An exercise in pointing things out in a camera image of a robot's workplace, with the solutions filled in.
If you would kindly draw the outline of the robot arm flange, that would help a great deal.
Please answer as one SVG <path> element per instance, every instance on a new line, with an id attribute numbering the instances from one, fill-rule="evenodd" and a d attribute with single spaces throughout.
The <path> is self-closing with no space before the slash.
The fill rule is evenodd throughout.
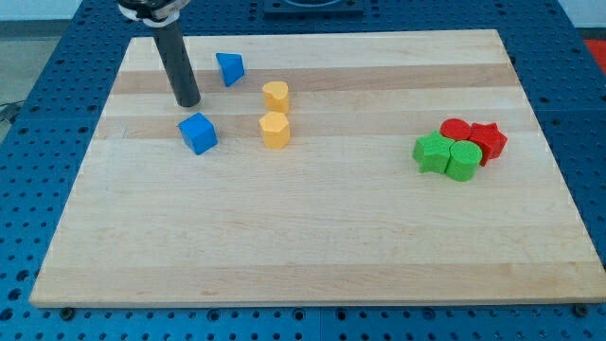
<path id="1" fill-rule="evenodd" d="M 119 11 L 128 19 L 160 28 L 176 22 L 191 0 L 118 0 Z"/>

